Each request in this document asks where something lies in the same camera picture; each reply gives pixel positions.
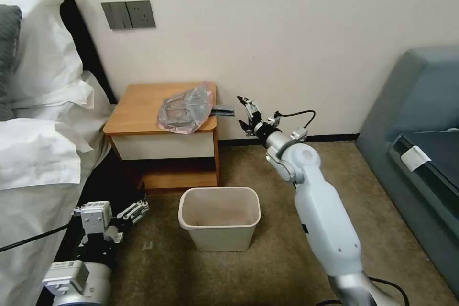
label on sofa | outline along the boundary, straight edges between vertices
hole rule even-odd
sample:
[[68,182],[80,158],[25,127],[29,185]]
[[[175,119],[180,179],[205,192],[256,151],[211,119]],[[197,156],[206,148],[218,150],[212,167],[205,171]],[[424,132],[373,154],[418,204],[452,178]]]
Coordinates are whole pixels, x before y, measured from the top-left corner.
[[411,147],[408,151],[403,153],[400,158],[406,167],[408,167],[410,172],[413,172],[419,166],[427,163],[428,161],[432,161],[432,159],[430,159],[428,155],[419,148],[419,146]]

wooden nightstand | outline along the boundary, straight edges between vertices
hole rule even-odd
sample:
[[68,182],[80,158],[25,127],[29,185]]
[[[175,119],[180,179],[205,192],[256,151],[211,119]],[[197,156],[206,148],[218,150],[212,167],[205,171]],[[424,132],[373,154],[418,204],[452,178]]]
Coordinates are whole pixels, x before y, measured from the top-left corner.
[[[210,83],[216,101],[215,83]],[[156,125],[164,99],[199,83],[129,85],[104,127],[113,149],[140,172],[146,189],[219,185],[217,117],[193,134],[175,134]]]

nightstand drawer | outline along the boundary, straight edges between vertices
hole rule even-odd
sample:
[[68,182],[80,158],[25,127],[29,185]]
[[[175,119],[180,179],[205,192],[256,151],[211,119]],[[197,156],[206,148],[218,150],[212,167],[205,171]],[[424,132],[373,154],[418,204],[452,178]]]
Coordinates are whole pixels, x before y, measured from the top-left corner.
[[211,132],[189,135],[113,135],[111,138],[123,160],[214,156]]

nightstand top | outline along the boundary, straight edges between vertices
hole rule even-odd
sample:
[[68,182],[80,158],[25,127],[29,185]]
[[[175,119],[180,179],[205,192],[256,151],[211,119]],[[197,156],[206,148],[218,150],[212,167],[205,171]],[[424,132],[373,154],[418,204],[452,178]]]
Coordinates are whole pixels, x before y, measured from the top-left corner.
[[[156,125],[158,110],[164,99],[194,88],[200,83],[131,84],[104,127],[107,135],[170,134]],[[216,99],[216,86],[210,82]],[[197,132],[214,131],[217,117],[209,116]]]

carpet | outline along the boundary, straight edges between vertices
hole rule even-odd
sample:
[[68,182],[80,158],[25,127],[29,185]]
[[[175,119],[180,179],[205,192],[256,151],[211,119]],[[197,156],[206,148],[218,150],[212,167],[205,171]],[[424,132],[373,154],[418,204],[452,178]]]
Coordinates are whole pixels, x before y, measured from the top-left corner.
[[[365,272],[401,286],[411,305],[457,305],[353,142],[312,143],[362,244]],[[245,252],[198,252],[177,220],[179,194],[149,195],[150,211],[122,245],[112,306],[315,305],[335,299],[293,202],[261,146],[220,149],[222,186],[247,186],[262,218]],[[382,287],[399,303],[399,292]]]

